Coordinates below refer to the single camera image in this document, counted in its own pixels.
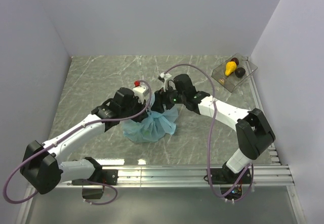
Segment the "light blue printed plastic bag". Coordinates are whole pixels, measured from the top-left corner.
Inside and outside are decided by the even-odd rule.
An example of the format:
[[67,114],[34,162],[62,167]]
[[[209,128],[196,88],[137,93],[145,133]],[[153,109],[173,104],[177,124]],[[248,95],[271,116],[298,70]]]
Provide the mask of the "light blue printed plastic bag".
[[142,122],[125,120],[121,123],[123,135],[134,143],[157,142],[166,134],[173,135],[176,131],[178,110],[173,107],[163,113],[151,110],[153,103],[157,102],[154,95],[151,97],[148,117]]

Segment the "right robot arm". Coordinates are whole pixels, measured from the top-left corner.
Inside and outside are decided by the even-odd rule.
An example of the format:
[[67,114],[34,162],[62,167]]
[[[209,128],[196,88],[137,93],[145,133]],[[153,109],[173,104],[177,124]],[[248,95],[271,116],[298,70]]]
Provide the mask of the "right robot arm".
[[275,141],[275,134],[260,109],[235,107],[207,92],[198,91],[187,74],[172,77],[169,73],[161,73],[158,79],[164,85],[154,94],[153,111],[162,113],[175,104],[182,104],[187,110],[215,118],[236,132],[238,149],[223,165],[226,182],[236,182],[241,171]]

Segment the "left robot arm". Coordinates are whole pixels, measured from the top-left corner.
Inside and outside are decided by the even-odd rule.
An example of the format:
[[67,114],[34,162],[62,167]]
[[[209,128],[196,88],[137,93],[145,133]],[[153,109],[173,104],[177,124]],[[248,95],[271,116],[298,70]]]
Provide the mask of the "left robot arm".
[[121,87],[113,98],[95,107],[80,123],[44,143],[33,141],[25,151],[20,173],[40,194],[47,194],[59,183],[81,180],[89,184],[107,183],[102,166],[92,157],[67,161],[67,157],[95,136],[121,121],[141,122],[147,117],[151,97],[149,86]]

